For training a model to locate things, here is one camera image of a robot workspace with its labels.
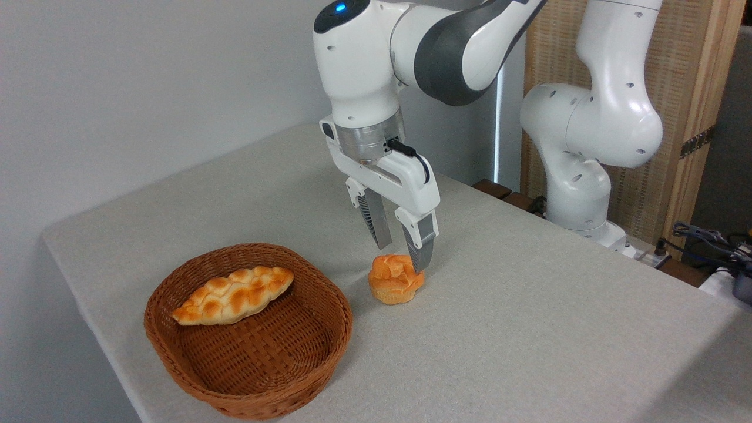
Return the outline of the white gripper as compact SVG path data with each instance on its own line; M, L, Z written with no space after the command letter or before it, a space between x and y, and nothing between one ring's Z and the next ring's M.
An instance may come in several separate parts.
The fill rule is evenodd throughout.
M349 176L347 191L380 250L392 243L383 198L397 204L397 220L402 225L415 273L421 273L432 260L434 238L438 235L435 208L440 195L429 163L401 152L389 152L372 164L363 164L344 155L344 143L337 139L337 127L325 118L320 128L336 167Z

